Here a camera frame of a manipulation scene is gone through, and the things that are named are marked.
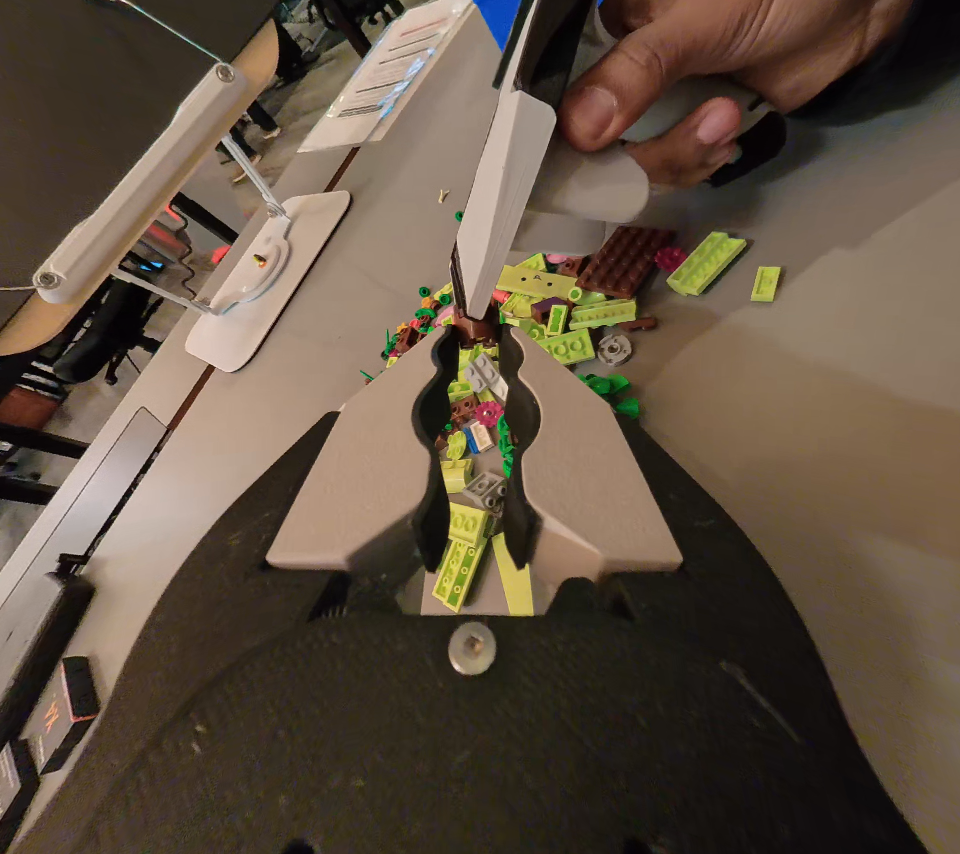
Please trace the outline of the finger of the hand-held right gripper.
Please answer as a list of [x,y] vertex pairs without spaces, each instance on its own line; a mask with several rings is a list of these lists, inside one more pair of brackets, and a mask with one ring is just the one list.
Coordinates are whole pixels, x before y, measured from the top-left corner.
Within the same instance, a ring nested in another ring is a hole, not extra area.
[[534,0],[507,61],[498,102],[451,254],[457,307],[486,314],[556,124],[553,107],[517,86],[522,54],[542,0]]

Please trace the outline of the black monitor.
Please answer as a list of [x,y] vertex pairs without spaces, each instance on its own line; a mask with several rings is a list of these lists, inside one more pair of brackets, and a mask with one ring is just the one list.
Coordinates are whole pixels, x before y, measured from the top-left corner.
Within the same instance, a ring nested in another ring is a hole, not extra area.
[[[232,60],[281,0],[132,1]],[[210,66],[121,5],[1,0],[2,286],[30,284]]]

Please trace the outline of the white desk lamp stand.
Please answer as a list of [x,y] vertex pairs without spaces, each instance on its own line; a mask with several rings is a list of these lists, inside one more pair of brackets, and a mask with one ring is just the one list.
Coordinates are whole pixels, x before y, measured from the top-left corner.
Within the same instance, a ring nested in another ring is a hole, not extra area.
[[[264,90],[268,68],[277,61],[279,43],[271,24],[229,63],[132,0],[102,1],[124,6],[162,27],[207,55],[212,66],[107,198],[40,263],[32,286],[46,303],[66,305],[85,299],[108,273],[135,282],[198,315],[187,337],[188,354],[222,372],[236,372],[258,351],[318,259],[346,215],[351,195],[339,190],[281,202],[230,138],[230,128]],[[217,141],[241,165],[267,209],[257,233],[240,243],[231,271],[210,295],[184,299],[119,270],[126,253]],[[270,264],[258,269],[253,254],[268,257]]]

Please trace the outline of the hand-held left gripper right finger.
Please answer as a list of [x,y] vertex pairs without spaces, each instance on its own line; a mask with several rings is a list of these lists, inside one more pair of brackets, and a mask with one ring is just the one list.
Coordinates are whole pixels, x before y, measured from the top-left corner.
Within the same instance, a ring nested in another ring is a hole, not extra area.
[[510,558],[558,587],[672,572],[681,550],[611,406],[525,332],[500,342],[515,439],[503,508]]

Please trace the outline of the lime ridged toy brick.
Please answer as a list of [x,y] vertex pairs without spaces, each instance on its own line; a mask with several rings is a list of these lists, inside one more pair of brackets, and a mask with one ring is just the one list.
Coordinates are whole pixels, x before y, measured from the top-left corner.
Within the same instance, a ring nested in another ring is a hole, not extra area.
[[666,279],[667,286],[678,295],[702,295],[749,247],[742,237],[714,231],[686,257]]

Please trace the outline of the pile of small toy bricks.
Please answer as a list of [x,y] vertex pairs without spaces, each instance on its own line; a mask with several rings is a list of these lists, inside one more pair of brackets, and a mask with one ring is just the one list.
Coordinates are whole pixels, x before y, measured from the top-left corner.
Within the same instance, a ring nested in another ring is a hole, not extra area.
[[[537,301],[522,315],[507,313],[495,347],[459,349],[458,372],[448,386],[450,416],[436,448],[449,503],[448,539],[435,572],[423,576],[417,611],[426,616],[495,614],[531,616],[546,609],[546,597],[558,587],[539,580],[529,566],[517,567],[506,547],[503,508],[514,459],[514,439],[505,407],[508,385],[500,372],[504,332],[518,329],[563,367],[606,356],[608,347],[630,347],[621,332],[598,339],[595,327],[636,319],[631,300],[601,302],[589,295],[585,304],[572,294]],[[424,337],[441,327],[418,321],[402,332]],[[719,505],[655,445],[630,419],[616,415],[656,504],[676,541],[682,564],[677,570],[691,582],[719,619],[722,613],[763,620],[761,609],[789,604],[782,585],[761,554]],[[628,574],[672,572],[621,572]]]

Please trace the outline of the black flat power box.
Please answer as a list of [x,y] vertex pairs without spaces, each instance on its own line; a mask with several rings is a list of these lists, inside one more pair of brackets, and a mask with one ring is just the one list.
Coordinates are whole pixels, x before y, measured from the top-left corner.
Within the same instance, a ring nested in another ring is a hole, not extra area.
[[74,636],[94,587],[83,576],[43,573],[1,606],[1,742],[18,736]]

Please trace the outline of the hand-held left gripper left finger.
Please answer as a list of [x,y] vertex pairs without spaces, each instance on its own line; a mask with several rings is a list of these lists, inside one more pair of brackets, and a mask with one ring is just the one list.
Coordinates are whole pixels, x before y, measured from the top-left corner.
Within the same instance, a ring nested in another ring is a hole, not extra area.
[[436,440],[459,338],[439,329],[338,413],[267,555],[285,570],[435,571],[450,504]]

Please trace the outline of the laminated paper sheet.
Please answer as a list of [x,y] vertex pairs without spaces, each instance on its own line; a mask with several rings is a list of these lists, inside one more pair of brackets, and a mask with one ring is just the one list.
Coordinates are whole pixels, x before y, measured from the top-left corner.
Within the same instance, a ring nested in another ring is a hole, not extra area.
[[473,0],[431,0],[393,21],[298,152],[326,152],[382,140],[474,10]]

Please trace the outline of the lime face print tile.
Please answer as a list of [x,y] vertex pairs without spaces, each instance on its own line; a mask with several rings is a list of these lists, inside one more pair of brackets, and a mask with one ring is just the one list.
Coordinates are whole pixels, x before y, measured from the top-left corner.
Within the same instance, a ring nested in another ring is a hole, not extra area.
[[575,282],[572,277],[516,265],[503,267],[495,289],[533,297],[537,301],[550,298],[568,300]]

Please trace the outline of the brown toy brick plate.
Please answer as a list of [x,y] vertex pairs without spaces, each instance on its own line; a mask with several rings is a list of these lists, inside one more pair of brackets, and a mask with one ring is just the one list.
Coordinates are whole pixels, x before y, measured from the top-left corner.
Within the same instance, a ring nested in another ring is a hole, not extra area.
[[575,286],[613,299],[630,299],[656,268],[657,253],[675,237],[676,232],[668,229],[620,226],[592,256]]

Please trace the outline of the green leaf cluster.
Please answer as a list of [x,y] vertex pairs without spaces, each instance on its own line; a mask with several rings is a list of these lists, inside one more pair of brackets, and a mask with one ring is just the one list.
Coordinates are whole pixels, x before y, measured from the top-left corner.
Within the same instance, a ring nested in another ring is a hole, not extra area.
[[622,375],[601,377],[598,375],[579,376],[590,391],[606,401],[610,408],[623,417],[638,420],[642,413],[642,406],[638,398],[632,395],[630,380]]

